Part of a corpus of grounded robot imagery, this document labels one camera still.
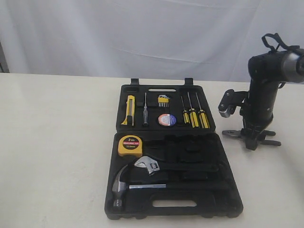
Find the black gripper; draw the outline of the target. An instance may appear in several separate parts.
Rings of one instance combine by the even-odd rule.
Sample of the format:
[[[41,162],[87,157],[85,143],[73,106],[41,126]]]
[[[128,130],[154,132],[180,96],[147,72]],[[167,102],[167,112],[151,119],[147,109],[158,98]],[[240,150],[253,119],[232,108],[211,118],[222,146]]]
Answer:
[[[273,120],[273,108],[275,99],[273,97],[248,97],[244,106],[240,109],[243,117],[243,128],[240,130],[239,138],[245,142],[249,150],[256,150],[264,140],[260,135]]]

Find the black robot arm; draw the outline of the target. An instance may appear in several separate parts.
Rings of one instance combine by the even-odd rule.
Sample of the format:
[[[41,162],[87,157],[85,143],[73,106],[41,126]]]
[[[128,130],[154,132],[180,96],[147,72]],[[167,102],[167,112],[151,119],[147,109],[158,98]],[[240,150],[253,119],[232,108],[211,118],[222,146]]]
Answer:
[[[250,58],[251,78],[248,96],[240,114],[246,148],[255,150],[265,139],[264,130],[273,120],[273,108],[278,89],[285,83],[304,81],[304,50],[268,52]]]

